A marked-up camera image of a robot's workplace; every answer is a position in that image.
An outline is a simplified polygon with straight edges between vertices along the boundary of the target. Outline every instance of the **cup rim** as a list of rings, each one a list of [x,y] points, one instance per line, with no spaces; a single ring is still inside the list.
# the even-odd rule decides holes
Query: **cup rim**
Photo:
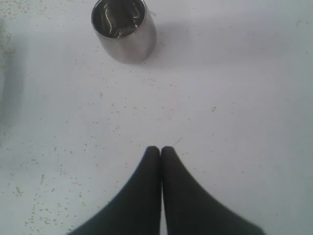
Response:
[[[106,38],[106,39],[108,39],[108,40],[122,40],[122,39],[125,39],[125,38],[128,38],[128,37],[132,36],[135,32],[137,32],[137,31],[141,28],[141,26],[144,24],[144,21],[146,20],[147,13],[148,13],[148,9],[147,9],[146,2],[145,2],[144,0],[139,0],[139,1],[142,2],[142,4],[143,4],[144,10],[145,10],[145,15],[144,15],[144,17],[143,17],[143,19],[142,19],[141,24],[138,26],[138,28],[137,28],[134,32],[132,32],[132,33],[126,35],[126,36],[120,37],[120,38],[110,38],[110,37],[104,36],[102,33],[100,33],[100,32],[96,29],[96,27],[94,26],[94,23],[93,23],[94,11],[96,10],[96,7],[97,7],[102,1],[103,1],[103,0],[98,0],[97,3],[95,4],[95,6],[94,6],[93,9],[92,9],[92,12],[91,12],[91,24],[92,24],[92,27],[93,27],[94,31],[95,31],[97,34],[101,35],[102,37],[104,37],[104,38]]]

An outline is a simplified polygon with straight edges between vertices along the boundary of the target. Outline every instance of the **white floor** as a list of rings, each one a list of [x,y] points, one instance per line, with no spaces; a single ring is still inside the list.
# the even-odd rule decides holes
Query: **white floor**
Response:
[[[148,145],[268,235],[313,234],[313,0],[147,0],[157,47],[122,65],[88,0],[0,0],[0,230],[63,235]],[[162,225],[162,234],[166,234]]]

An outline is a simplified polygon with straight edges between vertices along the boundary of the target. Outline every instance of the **metal cup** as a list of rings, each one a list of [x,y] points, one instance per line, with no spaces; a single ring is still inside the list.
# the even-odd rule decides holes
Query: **metal cup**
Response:
[[[99,0],[91,22],[103,48],[120,63],[140,63],[156,45],[156,27],[143,0]]]

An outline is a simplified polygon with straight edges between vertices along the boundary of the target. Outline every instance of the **stainless steel cup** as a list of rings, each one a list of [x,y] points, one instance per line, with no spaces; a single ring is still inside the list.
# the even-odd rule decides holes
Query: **stainless steel cup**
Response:
[[[91,22],[106,52],[120,63],[140,63],[156,45],[156,27],[143,0],[99,0]]]

